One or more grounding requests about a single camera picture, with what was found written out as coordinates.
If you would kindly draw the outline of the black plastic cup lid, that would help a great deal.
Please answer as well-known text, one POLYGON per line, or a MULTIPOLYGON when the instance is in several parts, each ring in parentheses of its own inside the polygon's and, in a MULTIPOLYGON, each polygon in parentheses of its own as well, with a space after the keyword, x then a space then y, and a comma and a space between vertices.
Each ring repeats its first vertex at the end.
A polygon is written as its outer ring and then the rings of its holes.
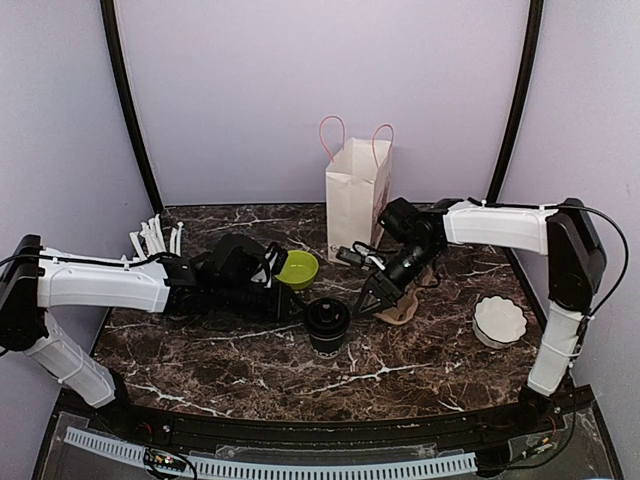
POLYGON ((331 337, 343 334, 351 320, 349 308, 342 301, 323 297, 311 302, 305 310, 304 324, 316 336, 331 337))

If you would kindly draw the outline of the black paper coffee cup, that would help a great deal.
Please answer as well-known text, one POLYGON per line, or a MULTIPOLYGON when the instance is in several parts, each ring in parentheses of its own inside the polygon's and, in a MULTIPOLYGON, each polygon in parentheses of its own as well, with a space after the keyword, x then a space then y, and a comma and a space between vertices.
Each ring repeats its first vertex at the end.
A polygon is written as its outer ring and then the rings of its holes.
POLYGON ((308 328, 310 344, 316 354, 321 358, 333 358, 337 356, 344 343, 347 330, 308 328))

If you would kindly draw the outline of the white paper takeout bag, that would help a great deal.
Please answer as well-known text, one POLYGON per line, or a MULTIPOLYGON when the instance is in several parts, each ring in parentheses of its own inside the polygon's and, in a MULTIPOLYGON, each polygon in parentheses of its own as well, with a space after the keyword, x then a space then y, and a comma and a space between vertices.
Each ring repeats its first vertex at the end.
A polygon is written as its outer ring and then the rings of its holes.
POLYGON ((392 148, 394 140, 347 137, 340 125, 341 147, 321 145, 329 156, 325 169, 326 230, 328 260, 340 263, 338 251, 355 241, 379 245, 383 228, 379 215, 391 193, 392 148))

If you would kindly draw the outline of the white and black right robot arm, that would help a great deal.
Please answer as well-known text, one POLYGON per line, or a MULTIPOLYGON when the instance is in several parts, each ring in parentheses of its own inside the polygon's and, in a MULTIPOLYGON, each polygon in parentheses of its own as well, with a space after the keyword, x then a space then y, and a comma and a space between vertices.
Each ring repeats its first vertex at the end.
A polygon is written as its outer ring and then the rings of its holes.
POLYGON ((550 397, 579 356, 588 325, 604 304, 594 299, 607 266, 591 220, 596 213, 576 198, 539 206, 444 199, 425 210, 397 198, 378 223, 401 248, 368 277, 353 315, 366 317, 396 306, 409 284, 450 245, 537 253, 548 260, 549 313, 527 387, 550 397))

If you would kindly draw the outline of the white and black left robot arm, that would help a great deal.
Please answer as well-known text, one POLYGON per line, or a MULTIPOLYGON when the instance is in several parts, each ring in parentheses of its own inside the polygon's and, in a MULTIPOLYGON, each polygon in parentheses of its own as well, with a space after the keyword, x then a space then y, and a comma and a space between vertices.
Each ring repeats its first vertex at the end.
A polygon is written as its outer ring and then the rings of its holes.
POLYGON ((122 308, 170 317, 228 312, 289 322, 304 302, 278 280, 288 253, 227 234, 211 251, 187 259, 158 252, 128 261, 82 257, 44 248, 27 235, 2 261, 1 346, 22 352, 68 386, 120 436, 141 427, 119 375, 90 358, 50 310, 61 306, 122 308))

